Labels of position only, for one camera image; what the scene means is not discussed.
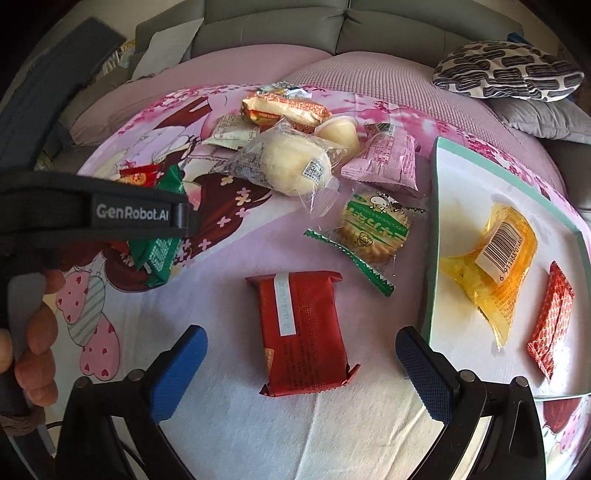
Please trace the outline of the red patterned wafer packet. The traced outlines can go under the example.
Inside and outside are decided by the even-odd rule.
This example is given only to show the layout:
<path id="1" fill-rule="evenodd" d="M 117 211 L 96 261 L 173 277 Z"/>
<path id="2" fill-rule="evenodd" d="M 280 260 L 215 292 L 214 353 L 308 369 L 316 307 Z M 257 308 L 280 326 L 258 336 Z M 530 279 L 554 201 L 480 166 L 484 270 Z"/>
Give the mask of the red patterned wafer packet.
<path id="1" fill-rule="evenodd" d="M 556 261 L 550 264 L 542 305 L 526 350 L 547 380 L 554 375 L 554 351 L 570 324 L 574 289 Z"/>

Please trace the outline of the red gold snack packet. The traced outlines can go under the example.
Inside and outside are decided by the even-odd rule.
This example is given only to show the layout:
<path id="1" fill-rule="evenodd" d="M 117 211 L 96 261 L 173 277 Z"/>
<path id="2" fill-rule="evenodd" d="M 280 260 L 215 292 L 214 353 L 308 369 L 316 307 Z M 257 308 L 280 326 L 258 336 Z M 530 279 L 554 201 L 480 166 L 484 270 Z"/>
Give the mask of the red gold snack packet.
<path id="1" fill-rule="evenodd" d="M 134 186 L 153 188 L 162 175 L 162 169 L 158 164 L 149 164 L 121 169 L 117 181 Z"/>

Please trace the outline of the green mung bean cake packet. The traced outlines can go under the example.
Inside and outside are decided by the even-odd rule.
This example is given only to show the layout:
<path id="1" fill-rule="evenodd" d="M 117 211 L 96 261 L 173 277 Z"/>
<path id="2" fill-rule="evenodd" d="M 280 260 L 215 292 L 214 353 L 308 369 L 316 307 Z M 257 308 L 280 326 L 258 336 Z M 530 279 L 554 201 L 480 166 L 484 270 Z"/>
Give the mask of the green mung bean cake packet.
<path id="1" fill-rule="evenodd" d="M 154 224 L 158 228 L 171 226 L 175 221 L 176 205 L 163 204 L 161 193 L 186 196 L 181 169 L 177 165 L 158 164 L 163 175 L 150 191 L 151 197 L 133 206 L 130 217 L 143 223 Z M 181 243 L 180 237 L 151 236 L 147 239 L 128 241 L 127 254 L 131 260 L 130 268 L 135 271 L 130 291 L 147 291 L 166 284 L 171 276 L 172 263 Z"/>

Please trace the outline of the yellow orange snack packet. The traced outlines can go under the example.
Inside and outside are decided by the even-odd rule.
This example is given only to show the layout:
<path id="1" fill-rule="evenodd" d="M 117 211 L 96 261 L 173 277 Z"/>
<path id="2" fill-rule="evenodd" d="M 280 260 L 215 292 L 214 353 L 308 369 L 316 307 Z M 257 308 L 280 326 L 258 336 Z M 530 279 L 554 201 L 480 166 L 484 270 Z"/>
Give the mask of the yellow orange snack packet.
<path id="1" fill-rule="evenodd" d="M 526 217 L 496 203 L 475 247 L 440 259 L 440 269 L 464 291 L 489 324 L 498 349 L 508 342 L 516 303 L 538 248 Z"/>

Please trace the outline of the dark red snack packet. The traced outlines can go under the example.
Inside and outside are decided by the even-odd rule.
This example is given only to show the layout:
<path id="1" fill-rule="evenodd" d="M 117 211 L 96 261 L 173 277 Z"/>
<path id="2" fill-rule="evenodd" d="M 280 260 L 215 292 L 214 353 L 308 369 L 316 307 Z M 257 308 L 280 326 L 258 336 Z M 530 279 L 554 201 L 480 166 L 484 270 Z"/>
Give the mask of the dark red snack packet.
<path id="1" fill-rule="evenodd" d="M 315 394 L 348 385 L 349 364 L 335 306 L 335 271 L 278 272 L 246 279 L 259 297 L 266 397 Z"/>

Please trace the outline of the cream white snack packet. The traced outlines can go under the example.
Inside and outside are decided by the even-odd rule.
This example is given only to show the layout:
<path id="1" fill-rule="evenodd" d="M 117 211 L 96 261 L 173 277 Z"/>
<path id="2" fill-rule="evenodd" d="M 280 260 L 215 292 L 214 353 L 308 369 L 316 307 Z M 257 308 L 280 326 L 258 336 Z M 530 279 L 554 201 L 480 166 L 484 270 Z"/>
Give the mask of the cream white snack packet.
<path id="1" fill-rule="evenodd" d="M 227 114 L 218 119 L 211 135 L 203 139 L 202 143 L 238 151 L 259 133 L 260 127 L 242 115 Z"/>

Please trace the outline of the orange gold long snack packet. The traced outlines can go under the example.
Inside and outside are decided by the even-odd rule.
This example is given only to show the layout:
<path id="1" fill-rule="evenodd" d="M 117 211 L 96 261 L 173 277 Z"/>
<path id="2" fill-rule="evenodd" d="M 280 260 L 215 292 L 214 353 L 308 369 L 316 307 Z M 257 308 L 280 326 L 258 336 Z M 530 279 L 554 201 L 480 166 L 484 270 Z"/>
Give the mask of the orange gold long snack packet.
<path id="1" fill-rule="evenodd" d="M 270 128 L 280 120 L 287 120 L 294 129 L 312 133 L 325 123 L 331 112 L 324 105 L 310 99 L 290 99 L 273 93 L 252 93 L 242 100 L 242 114 L 263 128 Z"/>

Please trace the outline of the clear bag yellow bread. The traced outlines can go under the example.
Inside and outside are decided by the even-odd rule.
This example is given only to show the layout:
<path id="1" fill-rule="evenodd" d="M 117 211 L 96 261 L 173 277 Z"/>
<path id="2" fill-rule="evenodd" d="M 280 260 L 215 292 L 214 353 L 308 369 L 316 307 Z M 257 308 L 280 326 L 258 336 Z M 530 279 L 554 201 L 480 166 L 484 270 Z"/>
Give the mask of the clear bag yellow bread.
<path id="1" fill-rule="evenodd" d="M 298 198 L 318 218 L 338 196 L 334 170 L 348 154 L 345 146 L 298 131 L 283 119 L 213 170 Z"/>

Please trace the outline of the green cookie clear packet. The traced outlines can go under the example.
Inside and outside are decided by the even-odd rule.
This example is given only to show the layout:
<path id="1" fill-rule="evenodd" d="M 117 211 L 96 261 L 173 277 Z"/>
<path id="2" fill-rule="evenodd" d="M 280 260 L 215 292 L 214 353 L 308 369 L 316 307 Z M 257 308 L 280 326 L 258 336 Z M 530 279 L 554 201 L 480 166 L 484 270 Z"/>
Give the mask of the green cookie clear packet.
<path id="1" fill-rule="evenodd" d="M 342 252 L 386 297 L 394 293 L 394 263 L 426 210 L 394 194 L 354 183 L 338 194 L 304 236 Z"/>

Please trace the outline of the yellow jelly cup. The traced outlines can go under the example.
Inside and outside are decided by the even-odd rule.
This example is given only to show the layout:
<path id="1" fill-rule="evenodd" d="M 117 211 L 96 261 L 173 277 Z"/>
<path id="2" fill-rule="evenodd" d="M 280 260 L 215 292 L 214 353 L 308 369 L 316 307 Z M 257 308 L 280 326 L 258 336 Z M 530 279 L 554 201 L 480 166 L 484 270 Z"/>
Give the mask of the yellow jelly cup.
<path id="1" fill-rule="evenodd" d="M 332 116 L 315 128 L 315 136 L 345 147 L 349 153 L 360 150 L 358 122 L 349 116 Z"/>

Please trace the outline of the pink snack packet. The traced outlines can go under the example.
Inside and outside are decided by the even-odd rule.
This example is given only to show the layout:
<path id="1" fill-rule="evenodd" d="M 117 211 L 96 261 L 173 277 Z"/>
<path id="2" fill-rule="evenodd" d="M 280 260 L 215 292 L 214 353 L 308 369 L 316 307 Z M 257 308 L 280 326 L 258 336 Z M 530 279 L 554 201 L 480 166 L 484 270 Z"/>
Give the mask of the pink snack packet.
<path id="1" fill-rule="evenodd" d="M 422 198 L 416 175 L 416 154 L 421 147 L 415 137 L 388 122 L 367 124 L 365 131 L 365 147 L 342 166 L 342 177 Z"/>

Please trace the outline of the white tray green rim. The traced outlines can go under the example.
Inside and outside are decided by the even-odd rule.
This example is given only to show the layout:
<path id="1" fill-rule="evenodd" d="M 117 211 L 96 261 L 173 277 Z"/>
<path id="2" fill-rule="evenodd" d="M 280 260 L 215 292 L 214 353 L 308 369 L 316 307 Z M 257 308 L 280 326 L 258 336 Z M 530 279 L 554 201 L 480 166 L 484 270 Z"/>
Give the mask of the white tray green rim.
<path id="1" fill-rule="evenodd" d="M 525 377 L 539 399 L 590 392 L 590 229 L 562 197 L 440 137 L 432 151 L 427 313 L 422 333 L 457 369 Z M 546 376 L 526 350 L 557 264 L 574 292 Z"/>

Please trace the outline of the light grey cushion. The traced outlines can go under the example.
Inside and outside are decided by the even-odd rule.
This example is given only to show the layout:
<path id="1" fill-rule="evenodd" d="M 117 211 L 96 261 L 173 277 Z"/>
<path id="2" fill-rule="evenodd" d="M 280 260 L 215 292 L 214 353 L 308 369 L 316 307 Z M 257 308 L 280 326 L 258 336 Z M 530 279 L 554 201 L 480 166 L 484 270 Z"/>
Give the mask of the light grey cushion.
<path id="1" fill-rule="evenodd" d="M 203 18 L 196 19 L 156 32 L 137 63 L 130 80 L 136 81 L 155 76 L 178 65 L 190 50 L 193 39 L 203 22 Z"/>

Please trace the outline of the green white small snack packet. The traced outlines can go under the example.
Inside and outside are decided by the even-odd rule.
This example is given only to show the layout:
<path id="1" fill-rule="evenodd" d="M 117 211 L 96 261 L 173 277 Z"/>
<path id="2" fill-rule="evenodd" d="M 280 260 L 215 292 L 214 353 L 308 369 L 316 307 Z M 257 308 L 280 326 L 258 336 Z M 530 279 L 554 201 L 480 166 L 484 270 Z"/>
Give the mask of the green white small snack packet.
<path id="1" fill-rule="evenodd" d="M 311 99 L 312 97 L 311 92 L 308 92 L 308 90 L 287 81 L 277 81 L 259 86 L 256 93 L 259 95 L 274 94 L 289 99 Z"/>

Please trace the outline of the grey pillow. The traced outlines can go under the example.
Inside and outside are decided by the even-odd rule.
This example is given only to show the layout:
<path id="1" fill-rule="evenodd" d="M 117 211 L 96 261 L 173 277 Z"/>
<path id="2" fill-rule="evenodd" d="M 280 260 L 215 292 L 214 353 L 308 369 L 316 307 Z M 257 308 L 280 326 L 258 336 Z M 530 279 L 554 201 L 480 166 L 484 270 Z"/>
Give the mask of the grey pillow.
<path id="1" fill-rule="evenodd" d="M 590 116 L 570 100 L 545 103 L 491 99 L 489 106 L 507 126 L 539 139 L 590 144 Z"/>

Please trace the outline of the black white patterned pillow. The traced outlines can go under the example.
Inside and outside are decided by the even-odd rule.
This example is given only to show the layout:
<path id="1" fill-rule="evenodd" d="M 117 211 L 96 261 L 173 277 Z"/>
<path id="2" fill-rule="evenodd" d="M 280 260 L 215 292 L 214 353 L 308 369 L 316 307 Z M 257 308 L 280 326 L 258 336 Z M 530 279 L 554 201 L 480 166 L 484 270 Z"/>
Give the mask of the black white patterned pillow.
<path id="1" fill-rule="evenodd" d="M 575 92 L 584 78 L 574 64 L 531 45 L 481 41 L 449 53 L 435 68 L 432 82 L 475 99 L 552 103 Z"/>

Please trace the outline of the pink checked sofa cover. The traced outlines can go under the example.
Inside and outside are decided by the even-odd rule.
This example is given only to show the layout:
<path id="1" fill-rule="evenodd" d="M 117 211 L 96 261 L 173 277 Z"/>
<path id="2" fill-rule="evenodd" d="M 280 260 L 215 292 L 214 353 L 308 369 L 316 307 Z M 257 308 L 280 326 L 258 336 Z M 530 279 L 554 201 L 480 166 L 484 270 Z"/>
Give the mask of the pink checked sofa cover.
<path id="1" fill-rule="evenodd" d="M 373 52 L 329 55 L 297 45 L 266 44 L 204 54 L 136 81 L 118 73 L 82 91 L 61 121 L 77 145 L 98 145 L 162 96 L 189 87 L 264 85 L 284 80 L 300 86 L 369 95 L 424 112 L 513 155 L 560 193 L 563 178 L 533 136 L 505 126 L 483 101 L 441 90 L 432 68 Z"/>

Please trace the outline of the grey sofa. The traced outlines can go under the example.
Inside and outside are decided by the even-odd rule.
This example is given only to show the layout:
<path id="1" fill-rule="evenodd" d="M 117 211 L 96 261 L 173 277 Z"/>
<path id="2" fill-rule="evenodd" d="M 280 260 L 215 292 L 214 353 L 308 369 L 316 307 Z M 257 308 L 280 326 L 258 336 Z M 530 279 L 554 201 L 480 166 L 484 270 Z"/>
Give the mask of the grey sofa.
<path id="1" fill-rule="evenodd" d="M 102 16 L 115 27 L 126 27 L 135 43 L 127 65 L 104 76 L 118 73 L 123 81 L 131 81 L 156 32 L 201 18 L 204 22 L 179 64 L 230 48 L 287 44 L 332 56 L 382 53 L 433 70 L 447 53 L 468 42 L 528 38 L 523 26 L 528 11 L 510 14 L 506 1 L 83 1 L 66 16 L 64 25 L 72 26 L 92 15 Z M 58 121 L 72 143 L 61 118 L 76 97 Z M 589 146 L 536 139 L 559 169 L 572 204 L 588 215 Z"/>

